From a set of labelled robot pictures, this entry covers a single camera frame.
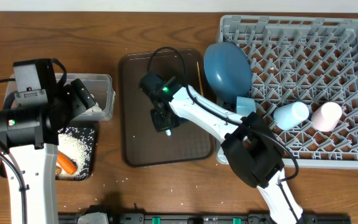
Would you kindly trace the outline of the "light blue plastic knife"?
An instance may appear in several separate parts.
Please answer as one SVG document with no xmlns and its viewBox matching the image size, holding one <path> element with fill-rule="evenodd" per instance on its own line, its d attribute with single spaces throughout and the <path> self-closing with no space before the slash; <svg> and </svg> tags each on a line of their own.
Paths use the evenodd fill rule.
<svg viewBox="0 0 358 224">
<path fill-rule="evenodd" d="M 170 130 L 166 130 L 165 133 L 166 133 L 167 136 L 171 136 L 171 135 L 172 135 L 172 132 L 171 132 Z"/>
</svg>

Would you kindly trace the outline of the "large blue plate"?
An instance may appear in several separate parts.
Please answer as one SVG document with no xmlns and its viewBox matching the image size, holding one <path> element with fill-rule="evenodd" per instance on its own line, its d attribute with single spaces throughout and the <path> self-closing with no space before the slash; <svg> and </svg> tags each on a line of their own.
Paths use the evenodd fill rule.
<svg viewBox="0 0 358 224">
<path fill-rule="evenodd" d="M 204 53 L 204 73 L 214 94 L 226 103 L 246 97 L 252 87 L 252 70 L 245 53 L 229 42 L 211 44 Z"/>
</svg>

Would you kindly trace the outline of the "light blue rice bowl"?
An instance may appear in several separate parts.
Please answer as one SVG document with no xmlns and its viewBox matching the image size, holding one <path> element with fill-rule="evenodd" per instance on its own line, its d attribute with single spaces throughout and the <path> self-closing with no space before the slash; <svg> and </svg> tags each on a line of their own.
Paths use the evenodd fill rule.
<svg viewBox="0 0 358 224">
<path fill-rule="evenodd" d="M 243 116 L 248 116 L 252 112 L 256 112 L 256 104 L 254 99 L 238 96 L 236 101 L 236 113 Z"/>
</svg>

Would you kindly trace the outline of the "orange carrot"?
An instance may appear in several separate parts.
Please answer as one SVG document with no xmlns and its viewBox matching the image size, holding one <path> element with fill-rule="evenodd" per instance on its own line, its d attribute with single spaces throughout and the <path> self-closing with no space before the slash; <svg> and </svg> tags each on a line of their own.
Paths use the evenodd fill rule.
<svg viewBox="0 0 358 224">
<path fill-rule="evenodd" d="M 74 163 L 61 152 L 58 152 L 57 163 L 67 174 L 73 175 L 77 171 Z"/>
</svg>

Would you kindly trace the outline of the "light blue plastic cup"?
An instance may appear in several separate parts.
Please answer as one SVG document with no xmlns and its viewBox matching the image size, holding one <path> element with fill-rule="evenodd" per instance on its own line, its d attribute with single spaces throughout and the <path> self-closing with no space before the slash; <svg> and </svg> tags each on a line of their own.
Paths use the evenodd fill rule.
<svg viewBox="0 0 358 224">
<path fill-rule="evenodd" d="M 273 120 L 280 129 L 287 131 L 308 119 L 309 114 L 307 105 L 297 101 L 277 108 Z"/>
</svg>

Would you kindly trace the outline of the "pink plastic cup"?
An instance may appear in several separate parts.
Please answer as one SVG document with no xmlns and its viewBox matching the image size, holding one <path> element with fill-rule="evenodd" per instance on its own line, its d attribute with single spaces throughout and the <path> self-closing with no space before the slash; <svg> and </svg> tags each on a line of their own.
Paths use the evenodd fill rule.
<svg viewBox="0 0 358 224">
<path fill-rule="evenodd" d="M 341 116 L 341 106 L 334 102 L 327 102 L 311 115 L 311 123 L 318 131 L 329 132 L 337 126 Z"/>
</svg>

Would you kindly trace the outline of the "white tissue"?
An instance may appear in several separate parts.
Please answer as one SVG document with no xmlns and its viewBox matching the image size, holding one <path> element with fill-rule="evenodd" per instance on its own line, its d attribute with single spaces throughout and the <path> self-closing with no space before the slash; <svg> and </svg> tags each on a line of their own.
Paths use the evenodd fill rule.
<svg viewBox="0 0 358 224">
<path fill-rule="evenodd" d="M 95 101 L 95 105 L 91 107 L 90 109 L 86 110 L 84 112 L 87 116 L 96 116 L 99 115 L 103 110 L 99 107 L 99 104 L 97 101 Z"/>
</svg>

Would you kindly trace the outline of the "brown food scrap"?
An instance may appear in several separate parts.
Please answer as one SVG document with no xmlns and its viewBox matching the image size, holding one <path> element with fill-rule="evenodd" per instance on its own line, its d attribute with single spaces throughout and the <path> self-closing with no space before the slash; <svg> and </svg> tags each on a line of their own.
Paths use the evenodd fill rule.
<svg viewBox="0 0 358 224">
<path fill-rule="evenodd" d="M 56 167 L 55 176 L 58 177 L 61 173 L 62 173 L 62 168 L 61 167 Z"/>
</svg>

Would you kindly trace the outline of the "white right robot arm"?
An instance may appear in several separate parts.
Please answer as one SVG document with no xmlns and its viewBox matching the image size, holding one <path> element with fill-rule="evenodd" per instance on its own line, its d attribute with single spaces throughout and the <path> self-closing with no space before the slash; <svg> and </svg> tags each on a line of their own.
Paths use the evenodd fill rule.
<svg viewBox="0 0 358 224">
<path fill-rule="evenodd" d="M 156 131 L 167 131 L 191 121 L 220 142 L 232 171 L 263 196 L 274 223 L 304 223 L 303 209 L 296 203 L 286 177 L 283 157 L 288 152 L 261 116 L 233 113 L 207 100 L 176 78 L 165 81 L 148 73 L 139 86 L 154 108 L 150 114 Z"/>
</svg>

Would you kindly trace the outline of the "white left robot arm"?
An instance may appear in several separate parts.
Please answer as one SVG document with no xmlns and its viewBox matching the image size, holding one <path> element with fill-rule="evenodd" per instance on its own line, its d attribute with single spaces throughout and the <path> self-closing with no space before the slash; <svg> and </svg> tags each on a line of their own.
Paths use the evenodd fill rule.
<svg viewBox="0 0 358 224">
<path fill-rule="evenodd" d="M 16 79 L 17 108 L 0 111 L 0 156 L 13 223 L 58 223 L 55 167 L 58 132 L 96 103 L 77 78 Z"/>
</svg>

